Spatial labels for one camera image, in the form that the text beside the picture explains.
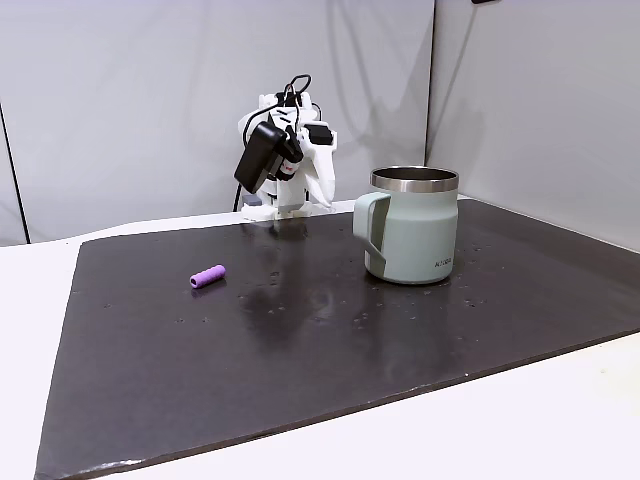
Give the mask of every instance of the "mug lid rim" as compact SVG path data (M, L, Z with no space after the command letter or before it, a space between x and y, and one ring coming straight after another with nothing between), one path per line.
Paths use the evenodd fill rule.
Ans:
M459 180L458 173L452 170L420 165L381 167L371 172L372 186L394 192L449 192L458 188Z

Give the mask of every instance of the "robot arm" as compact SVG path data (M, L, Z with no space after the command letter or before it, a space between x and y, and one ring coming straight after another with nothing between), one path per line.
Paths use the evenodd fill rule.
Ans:
M260 95L258 103L258 110L238 122L245 151L235 178L247 191L258 193L263 203L245 205L245 216L278 218L298 211L306 192L329 208L335 194L336 132L316 120L309 94L296 93L291 84L284 92ZM260 214L252 215L250 210L257 208Z

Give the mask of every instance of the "mug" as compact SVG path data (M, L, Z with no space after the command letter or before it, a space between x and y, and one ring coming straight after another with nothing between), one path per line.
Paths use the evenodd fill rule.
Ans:
M448 277L458 224L458 181L455 172L428 167L371 172L375 191L358 198L353 212L353 235L364 246L367 270L404 284Z

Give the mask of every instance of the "purple foam block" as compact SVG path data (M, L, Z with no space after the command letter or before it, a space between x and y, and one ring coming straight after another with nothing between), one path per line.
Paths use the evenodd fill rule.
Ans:
M216 265L204 272L196 273L191 277L191 287L202 288L211 282L221 279L225 273L227 273L227 270L222 265Z

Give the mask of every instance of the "black mat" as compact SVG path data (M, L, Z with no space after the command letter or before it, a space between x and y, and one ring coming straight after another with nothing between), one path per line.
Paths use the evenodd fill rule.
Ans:
M365 273L351 218L84 244L36 479L205 452L640 329L631 252L465 200L451 278L395 286ZM192 292L216 263L226 280Z

